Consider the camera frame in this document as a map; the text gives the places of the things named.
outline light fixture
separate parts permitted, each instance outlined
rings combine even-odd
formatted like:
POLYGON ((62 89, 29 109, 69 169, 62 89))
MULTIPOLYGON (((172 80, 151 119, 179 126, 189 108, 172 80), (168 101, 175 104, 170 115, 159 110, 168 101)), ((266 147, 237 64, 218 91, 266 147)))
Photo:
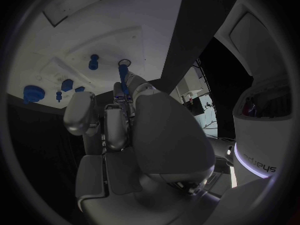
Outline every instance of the light fixture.
POLYGON ((249 170, 251 173, 253 173, 253 174, 255 174, 255 175, 257 175, 257 176, 259 176, 260 178, 263 178, 263 179, 269 177, 269 176, 263 175, 263 174, 261 174, 260 172, 254 170, 252 167, 248 166, 248 165, 241 159, 241 157, 240 157, 239 154, 238 154, 237 143, 235 143, 235 146, 234 146, 234 154, 235 154, 237 160, 238 160, 238 161, 239 161, 239 162, 240 162, 247 170, 249 170))

